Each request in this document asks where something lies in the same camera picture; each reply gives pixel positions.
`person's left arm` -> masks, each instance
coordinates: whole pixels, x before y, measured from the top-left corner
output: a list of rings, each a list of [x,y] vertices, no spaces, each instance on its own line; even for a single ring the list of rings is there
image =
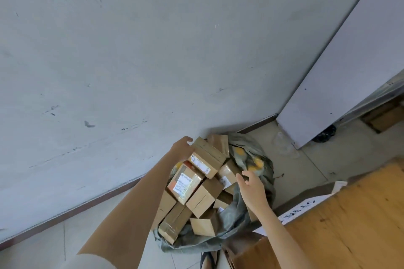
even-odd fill
[[[170,172],[190,157],[192,139],[183,137],[101,222],[78,254],[105,258],[118,269],[137,268]]]

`person's left hand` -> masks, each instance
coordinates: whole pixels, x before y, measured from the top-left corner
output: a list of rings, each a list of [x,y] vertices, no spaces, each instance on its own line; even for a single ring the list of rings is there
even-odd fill
[[[192,141],[193,139],[189,136],[184,136],[173,144],[170,152],[178,159],[178,162],[183,162],[189,159],[191,154],[194,152],[194,148],[188,144],[188,142]]]

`foot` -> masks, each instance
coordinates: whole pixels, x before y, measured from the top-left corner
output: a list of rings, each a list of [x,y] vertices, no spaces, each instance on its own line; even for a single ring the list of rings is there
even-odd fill
[[[215,269],[216,267],[217,251],[212,251],[208,253],[212,255],[214,263],[212,264],[210,257],[206,256],[204,262],[202,263],[201,269]]]

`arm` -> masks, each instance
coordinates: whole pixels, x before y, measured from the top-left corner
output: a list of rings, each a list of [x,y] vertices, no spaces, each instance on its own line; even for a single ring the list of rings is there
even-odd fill
[[[189,141],[192,141],[190,137],[183,137],[173,144],[101,222],[78,254],[101,256],[118,269],[139,266],[170,171],[193,152]]]
[[[288,269],[314,268],[305,253],[271,210],[265,197],[264,185],[260,179],[251,171],[243,171],[242,174],[247,176],[249,180],[244,181],[240,174],[236,175],[241,196],[264,227],[280,267]]]

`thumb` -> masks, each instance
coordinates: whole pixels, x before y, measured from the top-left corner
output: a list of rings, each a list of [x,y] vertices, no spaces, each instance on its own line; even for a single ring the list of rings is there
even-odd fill
[[[240,189],[244,189],[247,184],[245,182],[245,180],[243,179],[242,175],[240,175],[239,173],[235,175],[235,178],[237,180],[238,185],[240,186]]]

